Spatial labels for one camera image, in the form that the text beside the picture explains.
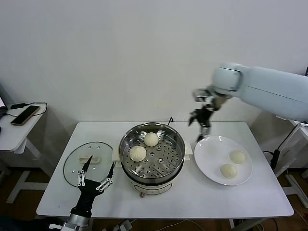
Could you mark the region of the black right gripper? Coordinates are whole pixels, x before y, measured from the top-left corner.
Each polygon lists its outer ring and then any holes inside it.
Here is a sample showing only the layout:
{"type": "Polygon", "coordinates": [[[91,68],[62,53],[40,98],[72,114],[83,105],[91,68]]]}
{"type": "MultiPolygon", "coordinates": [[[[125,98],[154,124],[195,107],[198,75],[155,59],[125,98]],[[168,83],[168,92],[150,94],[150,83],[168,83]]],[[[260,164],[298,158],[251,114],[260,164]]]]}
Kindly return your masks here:
{"type": "Polygon", "coordinates": [[[188,120],[188,125],[190,126],[194,121],[199,123],[200,134],[198,135],[196,142],[199,142],[207,137],[209,137],[211,126],[210,126],[210,117],[212,116],[213,111],[209,110],[206,106],[203,106],[200,109],[196,109],[190,112],[190,117],[188,120]]]}

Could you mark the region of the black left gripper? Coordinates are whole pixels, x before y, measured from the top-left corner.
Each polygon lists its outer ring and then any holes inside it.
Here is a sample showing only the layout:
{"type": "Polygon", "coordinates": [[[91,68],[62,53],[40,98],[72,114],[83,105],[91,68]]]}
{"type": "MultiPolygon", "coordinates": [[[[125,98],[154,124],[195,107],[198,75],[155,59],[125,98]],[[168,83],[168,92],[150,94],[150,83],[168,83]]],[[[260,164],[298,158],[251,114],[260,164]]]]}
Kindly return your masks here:
{"type": "Polygon", "coordinates": [[[78,216],[91,216],[91,210],[95,197],[101,195],[101,192],[113,184],[112,178],[114,174],[115,162],[112,163],[107,177],[102,181],[101,184],[99,182],[86,179],[85,173],[90,166],[92,158],[93,156],[91,155],[83,165],[82,170],[77,172],[77,186],[81,194],[76,206],[71,209],[71,214],[78,216]]]}

